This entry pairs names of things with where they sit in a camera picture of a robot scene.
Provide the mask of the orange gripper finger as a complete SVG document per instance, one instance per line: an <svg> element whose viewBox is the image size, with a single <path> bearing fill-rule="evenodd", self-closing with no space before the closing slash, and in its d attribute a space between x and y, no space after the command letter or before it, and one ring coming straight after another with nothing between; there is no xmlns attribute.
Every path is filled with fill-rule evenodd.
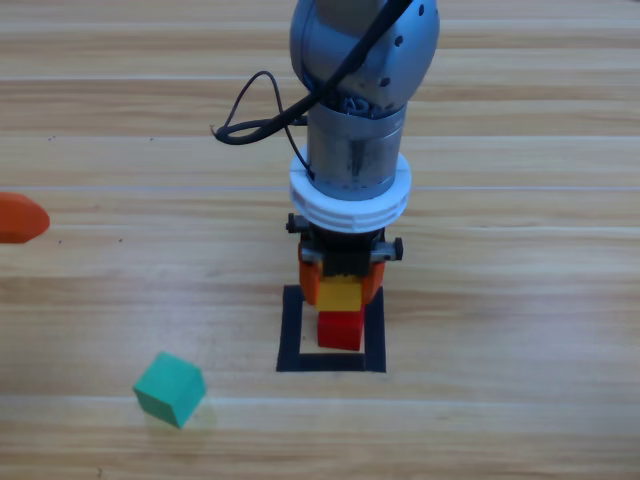
<svg viewBox="0 0 640 480"><path fill-rule="evenodd" d="M50 226L47 212L29 197L1 193L1 243L24 244L45 233Z"/></svg>

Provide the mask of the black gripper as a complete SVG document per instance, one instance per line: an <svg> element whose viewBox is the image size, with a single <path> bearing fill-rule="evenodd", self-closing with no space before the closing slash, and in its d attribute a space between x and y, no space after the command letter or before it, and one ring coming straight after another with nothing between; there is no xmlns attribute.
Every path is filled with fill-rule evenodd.
<svg viewBox="0 0 640 480"><path fill-rule="evenodd" d="M385 262L400 261L404 255L401 238L387 242L385 229L365 233L341 233L321 228L302 215L290 213L286 229L299 234L299 285L305 301L317 302L322 276L355 275L361 279L362 305L368 305L380 289Z"/></svg>

